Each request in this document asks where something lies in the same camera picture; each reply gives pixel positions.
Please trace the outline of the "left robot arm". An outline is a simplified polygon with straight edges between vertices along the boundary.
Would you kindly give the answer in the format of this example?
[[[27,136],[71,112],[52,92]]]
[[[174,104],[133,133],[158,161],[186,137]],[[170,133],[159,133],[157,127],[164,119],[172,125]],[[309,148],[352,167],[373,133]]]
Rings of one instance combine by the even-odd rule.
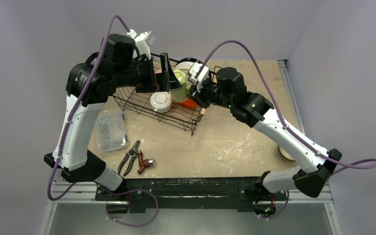
[[[160,54],[161,72],[155,73],[150,46],[151,32],[103,38],[100,51],[75,65],[67,80],[66,114],[55,150],[44,157],[53,169],[61,169],[70,183],[96,182],[114,200],[126,195],[124,178],[88,149],[99,113],[117,88],[132,87],[138,93],[169,92],[181,88],[166,53]]]

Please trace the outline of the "black wire dish rack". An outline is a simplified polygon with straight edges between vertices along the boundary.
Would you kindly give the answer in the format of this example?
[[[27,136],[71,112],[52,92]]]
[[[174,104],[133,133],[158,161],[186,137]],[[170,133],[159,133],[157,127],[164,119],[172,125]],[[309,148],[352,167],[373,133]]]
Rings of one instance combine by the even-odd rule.
[[[193,135],[204,114],[200,107],[188,108],[172,101],[171,108],[166,113],[159,113],[152,108],[150,97],[152,93],[137,93],[133,87],[118,88],[113,95],[115,102],[123,111],[133,111],[154,119],[159,123],[166,123]]]

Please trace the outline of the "white enamel mug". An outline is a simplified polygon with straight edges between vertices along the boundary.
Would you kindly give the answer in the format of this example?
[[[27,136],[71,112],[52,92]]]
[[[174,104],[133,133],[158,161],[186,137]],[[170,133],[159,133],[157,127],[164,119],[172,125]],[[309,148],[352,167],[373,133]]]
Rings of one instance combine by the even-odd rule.
[[[153,111],[157,113],[166,113],[172,106],[172,98],[168,92],[155,92],[149,101]]]

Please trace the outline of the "dark ceramic bowl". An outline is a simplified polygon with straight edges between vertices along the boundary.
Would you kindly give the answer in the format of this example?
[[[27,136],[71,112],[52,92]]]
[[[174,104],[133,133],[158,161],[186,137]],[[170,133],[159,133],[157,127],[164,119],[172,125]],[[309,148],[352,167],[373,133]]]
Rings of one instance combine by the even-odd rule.
[[[289,160],[289,161],[293,161],[293,162],[295,162],[296,160],[291,156],[291,155],[289,155],[280,145],[278,146],[278,149],[279,149],[279,152],[280,152],[280,154],[284,157],[284,158],[286,158],[287,160]]]

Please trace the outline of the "pink rimmed large plate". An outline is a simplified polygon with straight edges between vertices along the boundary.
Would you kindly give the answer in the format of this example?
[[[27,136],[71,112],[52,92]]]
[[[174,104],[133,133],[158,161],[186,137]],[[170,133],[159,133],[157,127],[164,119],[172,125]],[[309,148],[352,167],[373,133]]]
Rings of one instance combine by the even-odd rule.
[[[193,64],[194,62],[184,61],[184,62],[176,64],[173,70],[174,71],[178,70],[183,73],[188,73],[189,69],[192,67]]]

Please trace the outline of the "red rimmed plate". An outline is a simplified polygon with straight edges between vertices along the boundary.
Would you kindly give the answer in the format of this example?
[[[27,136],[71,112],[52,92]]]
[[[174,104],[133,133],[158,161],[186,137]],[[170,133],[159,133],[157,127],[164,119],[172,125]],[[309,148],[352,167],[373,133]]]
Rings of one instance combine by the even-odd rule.
[[[192,58],[192,57],[186,57],[186,58],[182,58],[181,60],[179,60],[177,62],[177,64],[180,64],[180,63],[183,63],[183,62],[192,62],[192,63],[200,63],[200,64],[203,63],[203,61],[201,61],[199,59]]]

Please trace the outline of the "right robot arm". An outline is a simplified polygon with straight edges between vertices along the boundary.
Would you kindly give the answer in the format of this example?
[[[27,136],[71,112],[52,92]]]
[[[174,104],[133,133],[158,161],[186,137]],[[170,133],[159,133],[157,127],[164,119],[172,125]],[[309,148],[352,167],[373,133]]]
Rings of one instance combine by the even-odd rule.
[[[267,199],[281,190],[299,190],[306,196],[318,197],[342,153],[311,141],[278,115],[267,98],[247,91],[243,75],[235,68],[219,69],[215,82],[210,74],[208,67],[202,68],[198,63],[188,70],[190,93],[200,107],[206,109],[213,104],[229,109],[236,120],[270,138],[298,163],[296,168],[263,173],[256,182],[256,195]]]

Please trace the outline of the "orange plate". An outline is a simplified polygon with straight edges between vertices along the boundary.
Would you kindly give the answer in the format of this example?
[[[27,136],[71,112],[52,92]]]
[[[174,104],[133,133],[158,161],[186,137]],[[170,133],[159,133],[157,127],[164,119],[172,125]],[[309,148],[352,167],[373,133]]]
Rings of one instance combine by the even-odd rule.
[[[193,101],[191,99],[187,99],[183,102],[179,102],[179,104],[181,104],[181,105],[183,105],[187,108],[197,108],[199,106],[195,101]]]

